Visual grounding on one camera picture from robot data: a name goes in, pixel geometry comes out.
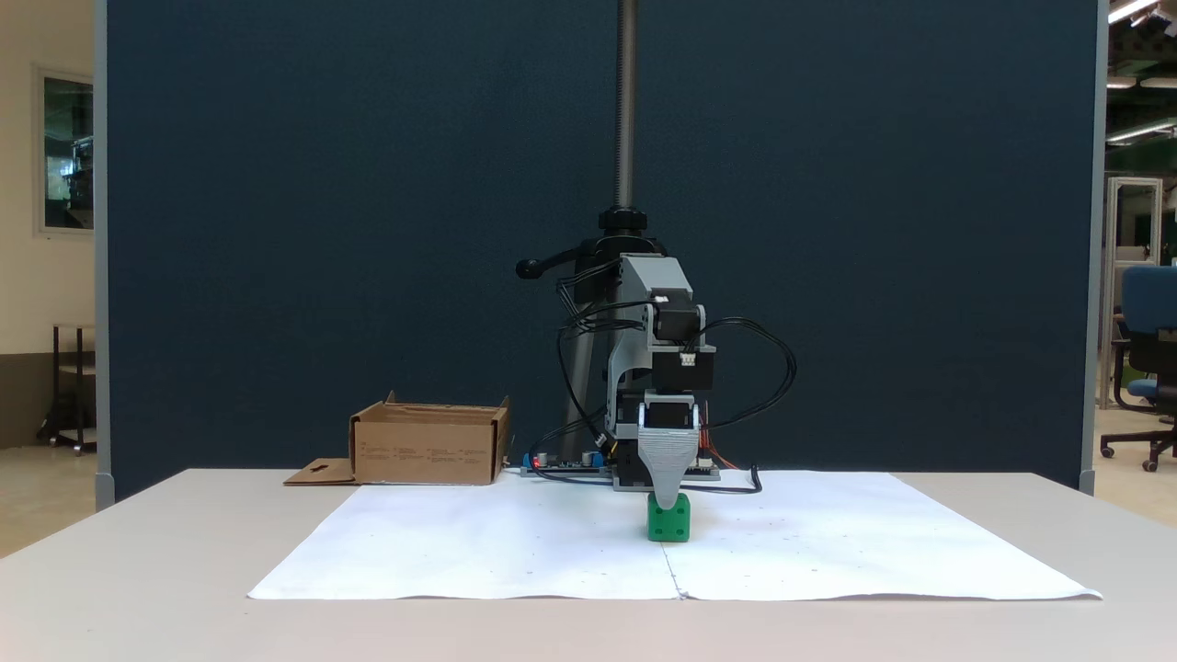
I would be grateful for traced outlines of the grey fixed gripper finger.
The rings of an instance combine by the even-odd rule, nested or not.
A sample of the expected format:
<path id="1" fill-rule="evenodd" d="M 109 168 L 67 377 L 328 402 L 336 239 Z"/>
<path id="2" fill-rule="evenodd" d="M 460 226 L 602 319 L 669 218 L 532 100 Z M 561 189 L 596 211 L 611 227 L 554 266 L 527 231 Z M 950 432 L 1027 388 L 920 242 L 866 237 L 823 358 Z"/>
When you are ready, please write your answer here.
<path id="1" fill-rule="evenodd" d="M 697 428 L 640 428 L 638 456 L 649 470 L 657 507 L 674 508 L 681 478 L 694 462 L 701 431 Z"/>

